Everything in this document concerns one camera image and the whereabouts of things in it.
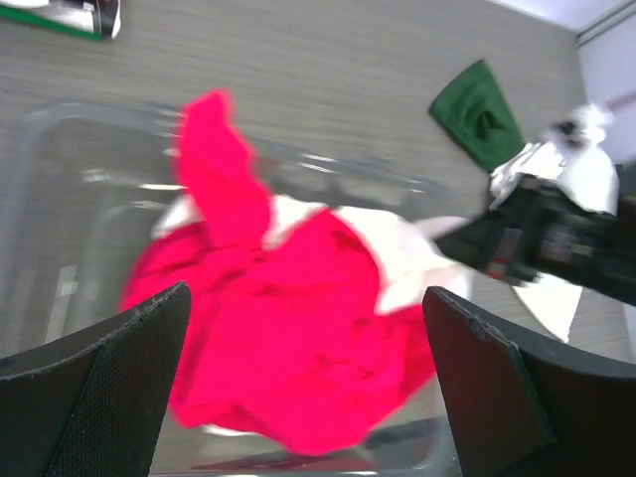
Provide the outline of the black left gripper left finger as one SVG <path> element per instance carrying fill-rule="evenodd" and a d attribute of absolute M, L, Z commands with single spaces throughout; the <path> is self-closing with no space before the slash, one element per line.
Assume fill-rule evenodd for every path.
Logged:
<path fill-rule="evenodd" d="M 2 359 L 2 475 L 148 475 L 190 308 L 178 283 Z"/>

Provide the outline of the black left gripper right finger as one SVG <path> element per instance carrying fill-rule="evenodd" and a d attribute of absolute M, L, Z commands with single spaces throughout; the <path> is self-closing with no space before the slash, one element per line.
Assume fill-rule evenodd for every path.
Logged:
<path fill-rule="evenodd" d="M 466 476 L 632 476 L 635 367 L 507 321 L 441 287 L 425 328 Z"/>

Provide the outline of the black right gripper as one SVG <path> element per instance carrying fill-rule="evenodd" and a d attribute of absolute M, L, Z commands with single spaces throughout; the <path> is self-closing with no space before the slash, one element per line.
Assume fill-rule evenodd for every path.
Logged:
<path fill-rule="evenodd" d="M 435 239 L 448 258 L 520 285 L 540 273 L 635 301 L 635 197 L 590 212 L 556 183 L 524 174 L 496 208 Z"/>

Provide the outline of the white and green raglan shirt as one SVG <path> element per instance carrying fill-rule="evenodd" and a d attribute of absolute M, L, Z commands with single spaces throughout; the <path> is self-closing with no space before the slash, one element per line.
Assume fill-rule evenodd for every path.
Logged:
<path fill-rule="evenodd" d="M 617 213 L 619 179 L 601 146 L 611 119 L 606 109 L 582 105 L 538 141 L 525 142 L 491 70 L 478 61 L 445 87 L 429 112 L 488 173 L 490 202 L 483 213 L 499 206 L 524 174 L 556 183 L 590 212 Z M 545 273 L 511 287 L 547 331 L 568 341 L 586 287 Z"/>

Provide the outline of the white t shirt in bin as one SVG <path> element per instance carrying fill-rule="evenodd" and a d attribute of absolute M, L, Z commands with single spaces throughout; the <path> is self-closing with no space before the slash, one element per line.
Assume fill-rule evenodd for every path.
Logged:
<path fill-rule="evenodd" d="M 270 200 L 272 225 L 264 236 L 265 247 L 273 248 L 307 222 L 313 213 L 327 206 L 303 202 L 286 195 Z M 470 298 L 473 272 L 445 257 L 433 239 L 467 222 L 446 216 L 410 223 L 388 211 L 337 207 L 343 220 L 361 237 L 378 264 L 384 284 L 380 287 L 376 312 L 388 314 L 407 305 L 421 303 L 429 286 L 442 286 L 462 298 Z M 152 239 L 162 239 L 178 228 L 200 222 L 202 214 L 188 194 L 180 195 L 163 213 L 150 232 Z"/>

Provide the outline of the red t shirt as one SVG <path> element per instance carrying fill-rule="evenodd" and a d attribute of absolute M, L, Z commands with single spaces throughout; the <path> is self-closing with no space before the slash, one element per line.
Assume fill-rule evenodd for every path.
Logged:
<path fill-rule="evenodd" d="M 378 264 L 329 208 L 265 247 L 274 196 L 253 172 L 227 91 L 191 102 L 179 131 L 175 173 L 203 219 L 152 242 L 120 302 L 190 288 L 175 418 L 304 455 L 363 442 L 433 377 L 420 303 L 376 312 Z"/>

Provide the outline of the clear plastic bin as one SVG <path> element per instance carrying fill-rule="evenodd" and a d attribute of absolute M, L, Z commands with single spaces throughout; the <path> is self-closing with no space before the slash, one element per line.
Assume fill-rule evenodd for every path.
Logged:
<path fill-rule="evenodd" d="M 1 189 L 1 366 L 115 314 L 150 231 L 176 198 L 179 113 L 65 102 L 29 114 Z M 275 192 L 331 206 L 450 215 L 446 190 L 389 161 L 331 159 L 257 139 Z M 155 476 L 457 476 L 437 382 L 355 447 L 310 457 L 262 437 L 217 437 L 166 419 Z"/>

